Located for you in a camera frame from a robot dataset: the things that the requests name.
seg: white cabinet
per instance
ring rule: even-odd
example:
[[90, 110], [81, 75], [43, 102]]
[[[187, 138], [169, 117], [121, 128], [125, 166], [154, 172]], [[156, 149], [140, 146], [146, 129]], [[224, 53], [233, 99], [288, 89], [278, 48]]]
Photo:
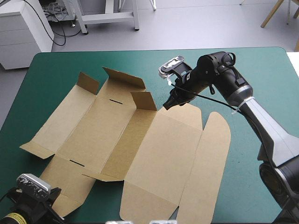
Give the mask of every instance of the white cabinet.
[[[41, 17], [50, 37], [54, 34], [38, 0], [27, 0]], [[26, 68], [40, 52], [51, 52], [52, 40], [33, 9], [23, 0], [0, 7], [0, 63], [5, 69]]]

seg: cable tie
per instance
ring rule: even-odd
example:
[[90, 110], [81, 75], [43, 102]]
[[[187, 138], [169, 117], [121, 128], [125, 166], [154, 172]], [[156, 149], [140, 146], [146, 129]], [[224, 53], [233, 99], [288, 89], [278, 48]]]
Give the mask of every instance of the cable tie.
[[236, 114], [238, 111], [240, 111], [241, 106], [243, 106], [246, 102], [250, 101], [251, 99], [254, 99], [254, 97], [249, 97], [245, 99], [240, 105], [232, 112], [232, 114]]

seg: cardboard flap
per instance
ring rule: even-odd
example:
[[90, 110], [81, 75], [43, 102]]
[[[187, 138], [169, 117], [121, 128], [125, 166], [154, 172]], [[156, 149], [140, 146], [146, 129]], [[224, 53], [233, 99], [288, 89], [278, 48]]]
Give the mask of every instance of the cardboard flap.
[[98, 88], [99, 88], [99, 82], [87, 74], [80, 72], [78, 77], [77, 85], [81, 88], [93, 93], [94, 95], [97, 94]]
[[44, 147], [41, 147], [40, 145], [36, 144], [33, 141], [30, 141], [24, 145], [21, 145], [20, 148], [26, 150], [27, 152], [30, 152], [33, 155], [38, 156], [42, 159], [47, 159], [50, 156], [54, 155], [54, 152], [45, 149]]
[[74, 207], [77, 208], [83, 204], [87, 198], [95, 180], [82, 175], [83, 173], [84, 167], [55, 155], [40, 176], [52, 188], [61, 188], [59, 200], [55, 202], [55, 211], [60, 216], [65, 216], [72, 212]]
[[201, 135], [190, 177], [179, 204], [178, 223], [210, 224], [230, 144], [230, 129], [217, 112]]
[[156, 104], [150, 92], [132, 92], [137, 109], [157, 111]]
[[136, 224], [148, 224], [151, 220], [168, 220], [177, 205], [170, 203], [125, 181], [121, 198], [120, 216]]
[[118, 140], [101, 174], [123, 180], [157, 112], [137, 109]]
[[106, 73], [109, 75], [109, 79], [115, 79], [121, 82], [125, 82], [131, 85], [134, 85], [136, 87], [145, 89], [145, 84], [142, 80], [142, 78], [138, 78], [120, 71], [116, 71], [113, 69], [109, 69], [106, 67], [103, 67], [103, 69], [106, 71]]
[[81, 205], [82, 203], [76, 202], [63, 194], [60, 194], [54, 202], [52, 209], [61, 217], [65, 217]]
[[95, 95], [75, 85], [36, 133], [30, 144], [23, 145], [21, 148], [40, 157], [56, 153], [88, 111], [94, 99]]
[[[194, 106], [189, 109], [200, 111]], [[197, 119], [201, 122], [200, 115], [198, 113]], [[177, 116], [179, 119], [173, 119], [159, 112], [156, 114], [125, 177], [125, 181], [130, 184], [176, 206], [179, 204], [185, 182], [190, 174], [202, 132], [198, 128], [179, 121], [183, 120], [181, 116], [185, 116], [184, 110], [178, 111]], [[124, 195], [134, 194], [134, 192], [126, 192], [127, 190], [130, 189], [124, 188]], [[135, 203], [136, 207], [132, 208], [142, 211], [135, 214], [138, 220], [142, 220], [144, 214], [149, 210], [155, 210], [157, 206], [144, 205], [144, 200], [139, 200], [139, 202], [141, 204]], [[130, 219], [129, 214], [125, 214], [126, 211], [123, 210], [122, 215]]]
[[105, 174], [95, 173], [95, 172], [90, 171], [90, 170], [85, 170], [83, 175], [91, 177], [95, 180], [104, 181], [104, 182], [122, 181], [121, 179], [117, 179], [113, 176], [108, 176], [108, 175], [105, 175]]

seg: gray floor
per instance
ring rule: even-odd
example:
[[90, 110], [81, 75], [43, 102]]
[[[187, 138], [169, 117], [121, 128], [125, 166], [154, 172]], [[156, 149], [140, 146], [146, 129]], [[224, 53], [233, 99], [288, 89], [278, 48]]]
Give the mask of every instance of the gray floor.
[[[86, 14], [102, 12], [104, 1], [81, 1]], [[229, 47], [279, 46], [288, 52], [299, 37], [299, 20], [286, 24], [287, 1], [273, 16], [266, 28], [260, 28], [276, 0], [157, 0], [153, 11], [149, 0], [139, 0], [140, 30], [132, 22], [89, 25], [88, 35], [67, 38], [63, 47], [52, 51], [101, 51], [149, 49], [198, 49]], [[127, 0], [124, 10], [130, 9]], [[297, 6], [292, 3], [291, 14]], [[64, 27], [73, 34], [79, 26]], [[53, 24], [57, 32], [59, 26]], [[0, 66], [0, 128], [15, 98], [26, 69], [7, 70]]]

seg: wooden chair leg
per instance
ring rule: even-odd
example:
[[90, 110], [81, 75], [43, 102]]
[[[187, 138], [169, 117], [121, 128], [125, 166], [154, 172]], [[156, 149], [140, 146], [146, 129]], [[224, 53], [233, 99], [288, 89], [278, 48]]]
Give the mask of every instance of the wooden chair leg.
[[277, 3], [275, 4], [275, 6], [273, 7], [273, 9], [271, 10], [271, 12], [269, 13], [269, 15], [267, 16], [267, 18], [264, 20], [264, 22], [261, 25], [261, 28], [264, 28], [267, 23], [269, 22], [269, 20], [272, 18], [272, 16], [275, 14], [275, 12], [278, 10], [278, 8], [281, 6], [281, 4], [284, 2], [284, 0], [278, 0]]
[[299, 51], [299, 38], [298, 38], [298, 41], [297, 41], [297, 44], [296, 44], [295, 51]]
[[294, 18], [296, 19], [298, 16], [299, 16], [299, 7], [298, 7], [297, 11], [294, 14]]

